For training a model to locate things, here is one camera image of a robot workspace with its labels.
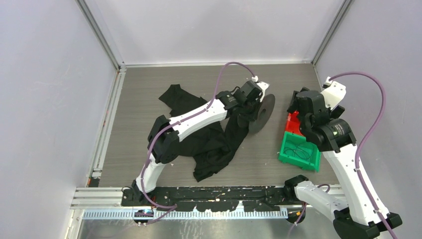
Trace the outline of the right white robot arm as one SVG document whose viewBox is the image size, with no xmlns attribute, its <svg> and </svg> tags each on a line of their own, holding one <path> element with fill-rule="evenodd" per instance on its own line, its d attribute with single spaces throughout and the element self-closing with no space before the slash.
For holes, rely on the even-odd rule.
<svg viewBox="0 0 422 239">
<path fill-rule="evenodd" d="M 340 118 L 344 108 L 339 103 L 345 93 L 345 89 L 318 92 L 303 88 L 293 92 L 288 107 L 289 113 L 298 113 L 299 129 L 306 141 L 317 146 L 334 170 L 345 199 L 337 199 L 303 175 L 285 182 L 284 198 L 293 205 L 302 201 L 313 206 L 332 221 L 342 239 L 373 239 L 403 221 L 378 197 L 357 155 L 351 127 Z"/>
</svg>

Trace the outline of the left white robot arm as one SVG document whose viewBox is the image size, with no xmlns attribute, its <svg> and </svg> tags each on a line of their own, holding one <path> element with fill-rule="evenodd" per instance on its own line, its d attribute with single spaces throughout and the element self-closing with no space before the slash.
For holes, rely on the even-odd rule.
<svg viewBox="0 0 422 239">
<path fill-rule="evenodd" d="M 268 88 L 268 83 L 253 77 L 234 92 L 222 91 L 185 114 L 158 117 L 148 136 L 147 160 L 131 185 L 135 202 L 141 206 L 152 202 L 152 191 L 165 165 L 180 155 L 180 144 L 191 134 L 224 119 L 238 128 L 249 128 L 258 118 Z"/>
</svg>

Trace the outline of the grey plastic cable spool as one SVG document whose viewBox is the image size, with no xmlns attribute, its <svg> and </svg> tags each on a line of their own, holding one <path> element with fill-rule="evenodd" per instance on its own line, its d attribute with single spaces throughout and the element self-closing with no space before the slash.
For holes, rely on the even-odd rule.
<svg viewBox="0 0 422 239">
<path fill-rule="evenodd" d="M 263 98 L 256 113 L 256 120 L 251 121 L 248 125 L 249 133 L 256 134 L 263 129 L 274 110 L 275 101 L 273 94 L 268 94 Z"/>
</svg>

